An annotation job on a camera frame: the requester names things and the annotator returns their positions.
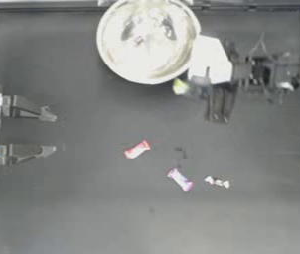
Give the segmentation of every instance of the purple candy wrapper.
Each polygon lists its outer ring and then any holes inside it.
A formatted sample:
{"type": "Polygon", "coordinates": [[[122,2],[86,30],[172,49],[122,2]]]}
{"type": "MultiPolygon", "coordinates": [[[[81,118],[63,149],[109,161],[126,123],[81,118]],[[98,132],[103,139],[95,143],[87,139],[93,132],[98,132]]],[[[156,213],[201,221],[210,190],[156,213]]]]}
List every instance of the purple candy wrapper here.
{"type": "Polygon", "coordinates": [[[177,169],[173,169],[168,173],[168,177],[177,182],[184,191],[188,191],[193,187],[193,182],[189,181],[189,179],[181,174],[181,172],[177,169]]]}

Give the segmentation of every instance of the black table surface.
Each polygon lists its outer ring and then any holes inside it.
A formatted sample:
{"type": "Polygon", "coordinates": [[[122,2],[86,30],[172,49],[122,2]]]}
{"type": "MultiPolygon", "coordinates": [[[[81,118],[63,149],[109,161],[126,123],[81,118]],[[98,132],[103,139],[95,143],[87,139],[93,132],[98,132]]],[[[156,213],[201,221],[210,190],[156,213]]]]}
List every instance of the black table surface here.
{"type": "MultiPolygon", "coordinates": [[[[198,13],[204,34],[248,52],[300,51],[297,12],[198,13]]],[[[95,47],[101,13],[0,13],[0,83],[56,123],[4,120],[3,143],[56,145],[0,168],[0,254],[300,253],[300,93],[239,96],[227,126],[170,84],[122,80],[95,47]],[[126,160],[148,139],[152,151],[126,160]],[[186,151],[186,159],[176,148],[186,151]],[[166,177],[181,164],[194,187],[166,177]],[[212,187],[208,175],[231,181],[212,187]]]]}

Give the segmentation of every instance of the metal bowl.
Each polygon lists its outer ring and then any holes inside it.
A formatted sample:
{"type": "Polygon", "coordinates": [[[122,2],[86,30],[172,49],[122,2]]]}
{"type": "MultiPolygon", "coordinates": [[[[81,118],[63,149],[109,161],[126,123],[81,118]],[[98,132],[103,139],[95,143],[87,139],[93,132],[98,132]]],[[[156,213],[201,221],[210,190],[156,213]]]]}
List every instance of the metal bowl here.
{"type": "Polygon", "coordinates": [[[158,84],[188,70],[200,31],[198,19],[180,0],[119,0],[99,22],[98,50],[121,77],[158,84]]]}

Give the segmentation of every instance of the red candy wrapper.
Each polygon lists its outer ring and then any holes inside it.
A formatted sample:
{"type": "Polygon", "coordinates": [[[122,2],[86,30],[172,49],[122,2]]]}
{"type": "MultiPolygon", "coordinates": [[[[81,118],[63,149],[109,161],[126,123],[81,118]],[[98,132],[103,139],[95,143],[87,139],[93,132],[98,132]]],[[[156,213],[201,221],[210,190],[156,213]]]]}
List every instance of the red candy wrapper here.
{"type": "Polygon", "coordinates": [[[125,150],[123,154],[127,159],[135,159],[145,151],[150,150],[150,145],[144,140],[137,146],[125,150]]]}

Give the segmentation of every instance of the candy wrapper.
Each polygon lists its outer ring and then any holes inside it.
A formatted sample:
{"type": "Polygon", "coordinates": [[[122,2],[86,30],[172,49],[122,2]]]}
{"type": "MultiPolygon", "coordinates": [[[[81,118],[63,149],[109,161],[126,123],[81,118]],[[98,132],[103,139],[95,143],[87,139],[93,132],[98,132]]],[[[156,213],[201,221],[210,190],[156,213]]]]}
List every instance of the candy wrapper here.
{"type": "Polygon", "coordinates": [[[177,169],[173,169],[168,173],[168,177],[177,182],[184,191],[188,191],[193,187],[193,182],[188,180],[188,178],[181,174],[181,172],[177,169]]]}
{"type": "Polygon", "coordinates": [[[229,189],[229,180],[224,181],[221,179],[213,178],[212,176],[205,177],[205,181],[210,184],[210,185],[216,185],[220,187],[227,187],[229,189]]]}
{"type": "Polygon", "coordinates": [[[150,145],[146,140],[144,140],[137,146],[127,149],[123,154],[127,159],[135,159],[145,151],[150,150],[150,145]]]}

